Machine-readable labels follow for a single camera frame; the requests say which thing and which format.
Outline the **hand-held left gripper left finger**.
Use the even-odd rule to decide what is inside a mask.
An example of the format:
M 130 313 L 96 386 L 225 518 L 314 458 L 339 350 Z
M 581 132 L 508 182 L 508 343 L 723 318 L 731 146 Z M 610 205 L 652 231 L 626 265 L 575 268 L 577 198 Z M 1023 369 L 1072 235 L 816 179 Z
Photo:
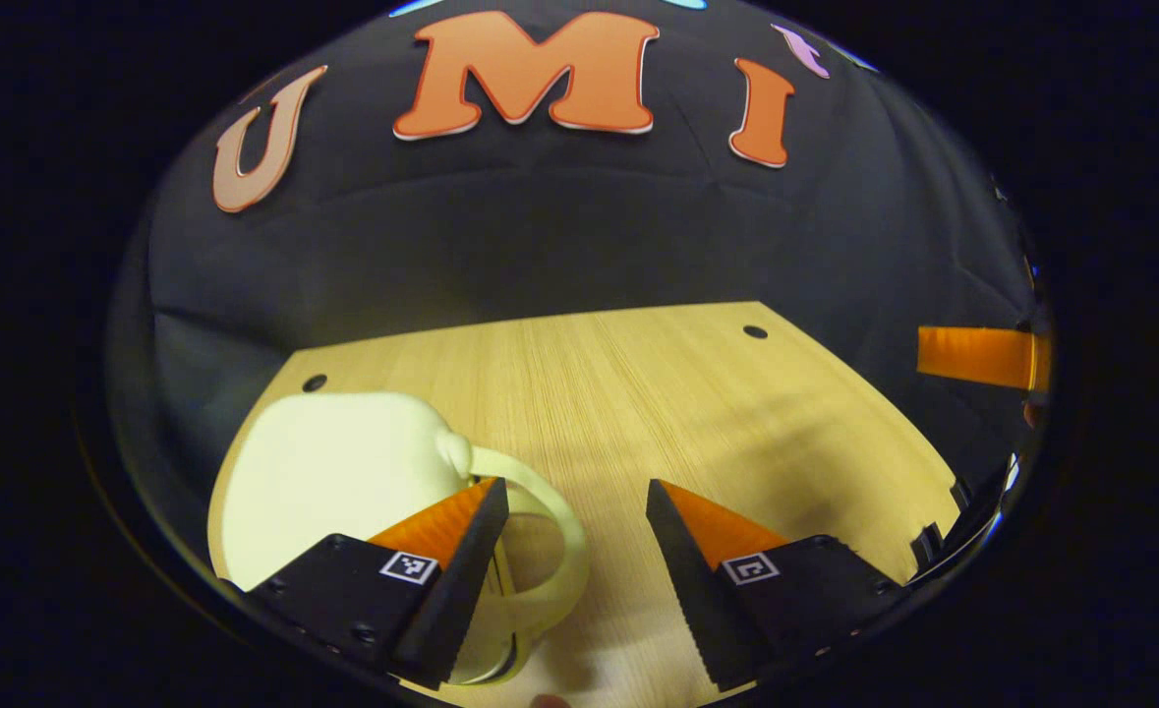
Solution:
M 484 480 L 369 541 L 331 533 L 248 600 L 353 671 L 449 681 L 506 524 L 506 484 Z

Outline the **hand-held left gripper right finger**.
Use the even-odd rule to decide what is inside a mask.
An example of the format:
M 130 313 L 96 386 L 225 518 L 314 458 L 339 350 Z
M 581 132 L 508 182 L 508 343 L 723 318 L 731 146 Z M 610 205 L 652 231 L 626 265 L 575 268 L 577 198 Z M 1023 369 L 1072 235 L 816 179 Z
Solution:
M 840 539 L 790 541 L 662 479 L 648 484 L 646 516 L 717 689 L 817 674 L 905 601 Z

